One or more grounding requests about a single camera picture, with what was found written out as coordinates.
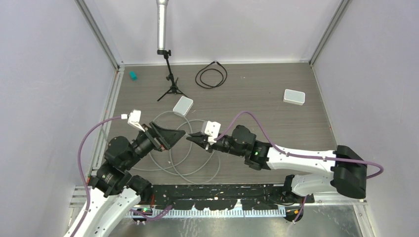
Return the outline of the white network switch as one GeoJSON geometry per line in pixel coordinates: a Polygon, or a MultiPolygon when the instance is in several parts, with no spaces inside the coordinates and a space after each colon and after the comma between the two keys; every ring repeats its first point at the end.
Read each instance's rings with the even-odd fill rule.
{"type": "Polygon", "coordinates": [[[185,117],[193,106],[194,101],[188,97],[181,96],[172,111],[181,117],[185,117]]]}
{"type": "Polygon", "coordinates": [[[305,93],[301,91],[285,89],[283,102],[295,105],[303,105],[305,103],[305,93]]]}

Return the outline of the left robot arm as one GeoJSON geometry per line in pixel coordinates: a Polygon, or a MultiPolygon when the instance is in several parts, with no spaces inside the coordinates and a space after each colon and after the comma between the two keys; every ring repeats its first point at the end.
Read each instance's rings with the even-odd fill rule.
{"type": "Polygon", "coordinates": [[[124,136],[111,139],[104,163],[86,183],[83,209],[65,236],[107,237],[135,205],[147,204],[152,184],[129,171],[151,151],[169,151],[185,134],[151,122],[143,124],[132,141],[124,136]]]}

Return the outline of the black tripod stand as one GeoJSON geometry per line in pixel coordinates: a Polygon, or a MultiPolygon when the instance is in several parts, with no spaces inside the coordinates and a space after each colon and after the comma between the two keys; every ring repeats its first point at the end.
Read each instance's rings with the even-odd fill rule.
{"type": "Polygon", "coordinates": [[[170,66],[170,63],[169,63],[169,57],[171,56],[171,50],[158,49],[157,54],[162,55],[164,57],[164,59],[166,61],[166,64],[167,64],[168,72],[169,72],[166,79],[171,82],[170,88],[157,101],[159,102],[160,100],[162,100],[168,94],[180,94],[180,95],[185,96],[185,97],[188,98],[188,96],[178,88],[178,86],[177,86],[178,78],[174,79],[174,75],[172,73],[171,66],[170,66]]]}

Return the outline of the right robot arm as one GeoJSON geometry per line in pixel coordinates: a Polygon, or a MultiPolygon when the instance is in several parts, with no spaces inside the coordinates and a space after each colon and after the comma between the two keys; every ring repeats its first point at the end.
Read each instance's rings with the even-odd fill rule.
{"type": "Polygon", "coordinates": [[[208,152],[243,157],[245,164],[255,170],[305,172],[305,175],[292,174],[285,178],[282,196],[287,202],[332,191],[348,198],[366,197],[367,165],[348,146],[338,145],[334,151],[296,150],[258,141],[243,125],[237,125],[231,135],[223,135],[219,140],[215,137],[217,131],[216,124],[207,122],[202,131],[189,134],[187,140],[208,152]]]}

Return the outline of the teal small block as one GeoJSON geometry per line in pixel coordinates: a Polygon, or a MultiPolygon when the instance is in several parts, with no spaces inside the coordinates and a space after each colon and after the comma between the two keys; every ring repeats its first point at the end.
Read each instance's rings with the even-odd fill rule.
{"type": "Polygon", "coordinates": [[[137,75],[134,71],[130,71],[129,72],[129,76],[132,80],[137,80],[137,75]]]}

